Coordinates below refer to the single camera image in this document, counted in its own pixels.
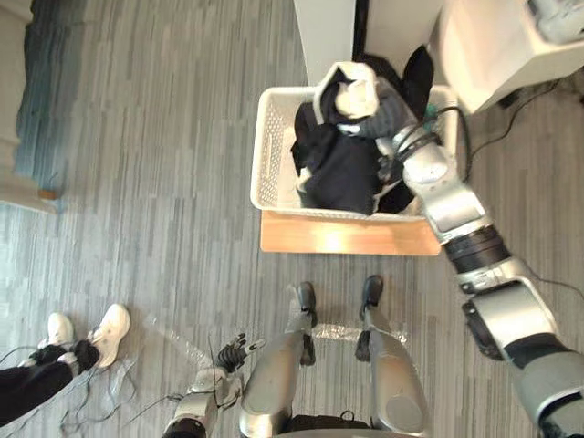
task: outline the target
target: white sneaker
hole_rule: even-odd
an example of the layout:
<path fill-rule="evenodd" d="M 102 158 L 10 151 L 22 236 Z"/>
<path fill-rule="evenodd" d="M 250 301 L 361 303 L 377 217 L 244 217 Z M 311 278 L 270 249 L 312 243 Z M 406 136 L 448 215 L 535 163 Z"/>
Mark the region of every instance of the white sneaker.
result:
<path fill-rule="evenodd" d="M 101 320 L 101 324 L 88 334 L 88 341 L 99 350 L 97 368 L 106 368 L 118 356 L 121 339 L 130 330 L 130 313 L 121 304 L 112 304 Z"/>
<path fill-rule="evenodd" d="M 73 324 L 71 320 L 60 313 L 51 313 L 47 323 L 48 338 L 38 343 L 38 347 L 43 349 L 47 345 L 60 346 L 71 344 L 75 340 Z"/>

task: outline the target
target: white cloth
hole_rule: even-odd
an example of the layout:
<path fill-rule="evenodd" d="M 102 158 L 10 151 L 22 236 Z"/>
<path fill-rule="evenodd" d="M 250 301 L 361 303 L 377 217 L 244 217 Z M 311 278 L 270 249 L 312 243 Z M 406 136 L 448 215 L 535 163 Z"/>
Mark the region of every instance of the white cloth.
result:
<path fill-rule="evenodd" d="M 320 98 L 335 72 L 340 69 L 350 84 L 340 84 L 339 93 L 335 98 L 337 111 L 349 119 L 359 119 L 371 116 L 380 106 L 377 97 L 377 77 L 375 72 L 367 64 L 359 62 L 336 62 L 332 65 L 327 75 L 318 83 L 312 105 L 317 118 L 317 123 L 324 122 L 320 110 Z"/>

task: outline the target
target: robot leg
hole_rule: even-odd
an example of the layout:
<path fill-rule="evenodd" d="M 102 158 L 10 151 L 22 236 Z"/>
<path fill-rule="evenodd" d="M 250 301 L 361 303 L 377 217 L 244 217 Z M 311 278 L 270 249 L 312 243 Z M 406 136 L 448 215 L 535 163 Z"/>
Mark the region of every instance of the robot leg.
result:
<path fill-rule="evenodd" d="M 297 288 L 301 311 L 288 321 L 284 335 L 271 341 L 252 371 L 244 390 L 239 430 L 247 437 L 280 433 L 292 417 L 300 365 L 314 364 L 310 332 L 316 325 L 316 300 L 312 286 Z"/>
<path fill-rule="evenodd" d="M 428 407 L 412 359 L 403 345 L 391 335 L 387 319 L 377 308 L 383 282 L 370 276 L 363 290 L 360 334 L 356 356 L 371 363 L 371 416 L 375 429 L 429 436 Z"/>

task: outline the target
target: robot finger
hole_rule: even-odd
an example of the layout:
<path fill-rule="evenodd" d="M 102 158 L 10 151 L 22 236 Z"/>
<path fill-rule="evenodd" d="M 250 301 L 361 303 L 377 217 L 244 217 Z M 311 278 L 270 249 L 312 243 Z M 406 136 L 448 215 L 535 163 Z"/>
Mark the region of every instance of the robot finger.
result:
<path fill-rule="evenodd" d="M 252 342 L 247 347 L 244 347 L 245 356 L 247 357 L 250 354 L 258 351 L 259 349 L 264 347 L 265 344 L 266 344 L 266 341 L 264 339 L 258 339 L 257 341 Z"/>

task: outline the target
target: black pants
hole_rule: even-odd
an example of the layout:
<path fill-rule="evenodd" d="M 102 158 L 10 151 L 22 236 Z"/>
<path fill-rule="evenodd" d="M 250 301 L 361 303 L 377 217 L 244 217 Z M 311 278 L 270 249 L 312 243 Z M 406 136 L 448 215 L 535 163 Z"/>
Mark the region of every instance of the black pants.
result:
<path fill-rule="evenodd" d="M 73 380 L 67 363 L 57 361 L 67 352 L 49 345 L 30 355 L 35 365 L 0 370 L 0 427 L 46 402 Z M 98 349 L 87 340 L 79 341 L 69 352 L 76 356 L 79 372 L 89 370 L 99 359 Z"/>

